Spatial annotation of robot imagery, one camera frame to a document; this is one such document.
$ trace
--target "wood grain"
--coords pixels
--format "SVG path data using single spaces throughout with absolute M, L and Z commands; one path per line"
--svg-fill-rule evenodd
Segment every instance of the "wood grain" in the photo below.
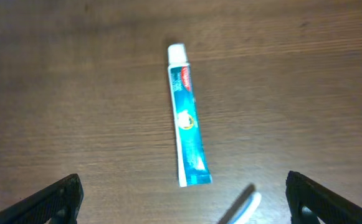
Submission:
M 178 187 L 184 42 L 211 185 Z M 71 173 L 79 223 L 290 223 L 289 170 L 362 206 L 362 0 L 0 0 L 0 210 Z

